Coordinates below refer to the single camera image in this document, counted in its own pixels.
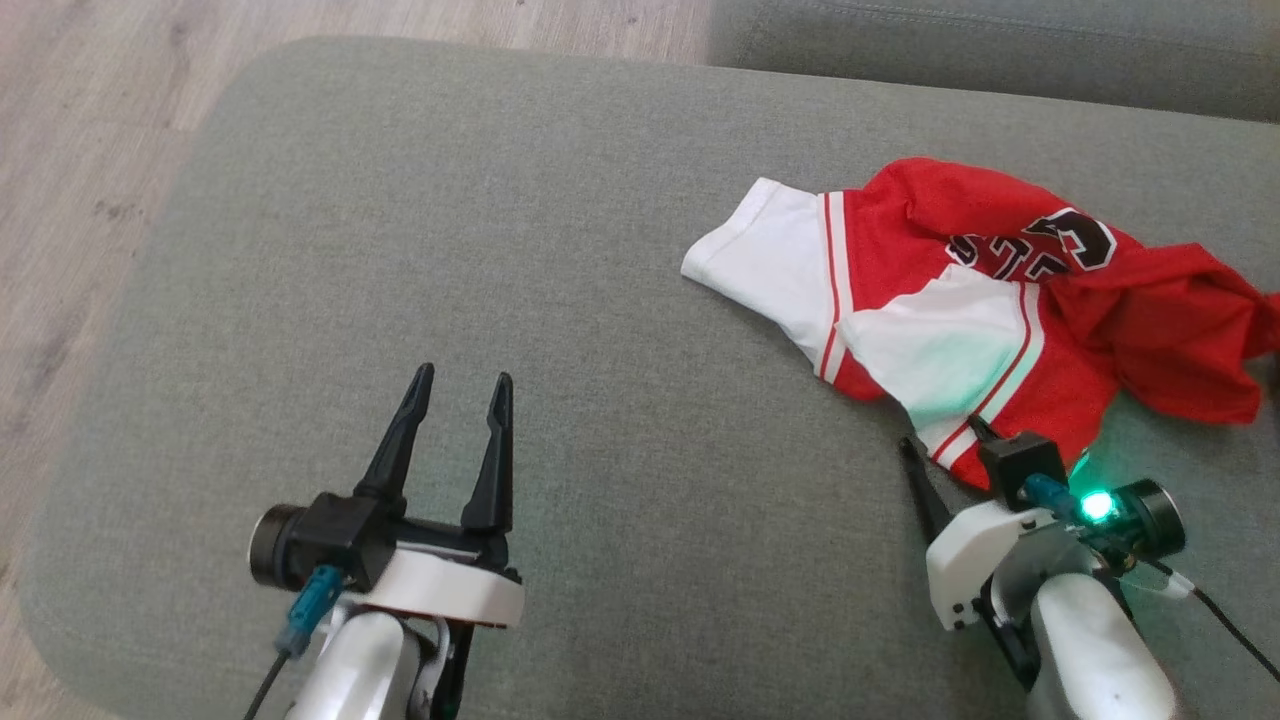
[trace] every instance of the gray sofa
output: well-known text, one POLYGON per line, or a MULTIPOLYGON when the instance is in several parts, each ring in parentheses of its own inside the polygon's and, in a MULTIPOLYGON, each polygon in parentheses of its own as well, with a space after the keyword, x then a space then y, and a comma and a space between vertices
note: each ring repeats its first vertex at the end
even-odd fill
POLYGON ((710 61, 1280 120, 1267 0, 718 0, 710 61))
MULTIPOLYGON (((348 488, 430 360, 412 515, 454 519, 493 378, 516 382, 526 623, 479 633, 466 717, 1018 716, 991 638, 931 615, 900 410, 840 397, 678 272, 758 176, 860 186, 906 155, 1280 288, 1276 126, 411 41, 270 53, 202 129, 101 348, 23 564, 33 641, 125 717, 237 716, 289 602, 250 578, 255 520, 348 488)), ((1175 565, 1272 652, 1277 424, 1274 398, 1244 428, 1121 400, 1094 448, 1171 489, 1175 565)), ((1203 609, 1133 601, 1193 712, 1280 706, 1203 609)))

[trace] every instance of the green led light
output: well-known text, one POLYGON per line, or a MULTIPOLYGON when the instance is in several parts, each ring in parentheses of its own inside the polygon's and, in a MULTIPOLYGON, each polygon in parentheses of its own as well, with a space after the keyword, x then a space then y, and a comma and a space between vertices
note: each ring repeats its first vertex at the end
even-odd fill
POLYGON ((1084 519, 1091 523, 1098 523, 1106 519, 1106 516, 1115 509, 1116 501, 1111 497, 1111 493, 1106 491, 1091 492, 1080 500, 1080 512, 1083 512, 1084 519))

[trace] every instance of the red stripe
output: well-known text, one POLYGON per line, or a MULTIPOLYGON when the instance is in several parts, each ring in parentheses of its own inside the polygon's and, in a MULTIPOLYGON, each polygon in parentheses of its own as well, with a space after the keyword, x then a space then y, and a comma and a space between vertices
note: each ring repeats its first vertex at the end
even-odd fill
MULTIPOLYGON (((1027 355, 1027 350, 1032 346, 1032 320, 1027 315, 1027 283, 1023 283, 1021 290, 1018 293, 1018 307, 1023 311, 1023 346, 1021 348, 1018 350, 1018 355, 1014 357, 1014 361, 1010 363, 1009 368, 1005 369, 1005 374, 1000 375, 1000 379, 996 380, 996 384, 991 388, 991 392, 988 392, 987 397, 983 398, 982 405, 979 405, 978 409, 974 410, 974 413, 977 413, 978 415, 982 415, 982 411, 987 409, 987 405, 991 405, 991 400, 996 397, 996 393, 1000 392, 1001 387, 1004 387, 1005 380, 1009 379, 1009 375, 1014 374, 1014 368, 1016 368, 1018 364, 1023 361, 1023 357, 1027 355)), ((956 428, 956 432, 951 433, 951 437, 945 439, 942 445, 938 446, 938 450, 933 452, 932 457, 934 460, 942 457, 942 452, 952 442, 955 442, 957 437, 964 434, 966 429, 969 429, 969 424, 960 423, 960 427, 956 428)))
POLYGON ((831 334, 827 336, 827 350, 822 352, 822 365, 819 368, 823 378, 827 377, 827 363, 831 360, 831 347, 836 343, 836 323, 840 322, 840 293, 836 291, 836 246, 831 240, 831 193, 823 193, 822 210, 827 223, 827 274, 831 277, 831 304, 836 307, 835 319, 831 322, 831 334))

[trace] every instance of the garment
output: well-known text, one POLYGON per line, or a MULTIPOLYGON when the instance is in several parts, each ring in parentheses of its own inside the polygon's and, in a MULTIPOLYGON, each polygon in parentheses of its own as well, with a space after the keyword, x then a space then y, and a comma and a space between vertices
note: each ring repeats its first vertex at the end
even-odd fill
POLYGON ((1070 466, 1121 387, 1251 421, 1240 363, 1280 348, 1280 296, 1198 245, 1147 249, 1041 187, 927 158, 823 195, 762 178, 681 272, 777 322, 845 395, 893 396, 983 488, 972 413, 1052 438, 1070 466))

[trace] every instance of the wooden floor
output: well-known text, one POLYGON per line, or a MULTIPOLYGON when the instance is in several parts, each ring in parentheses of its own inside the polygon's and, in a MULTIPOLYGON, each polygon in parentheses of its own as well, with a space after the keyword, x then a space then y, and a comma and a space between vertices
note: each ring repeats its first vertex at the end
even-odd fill
POLYGON ((0 719, 106 719, 22 632, 23 537, 134 251, 236 73, 316 35, 699 63, 709 0, 0 0, 0 719))

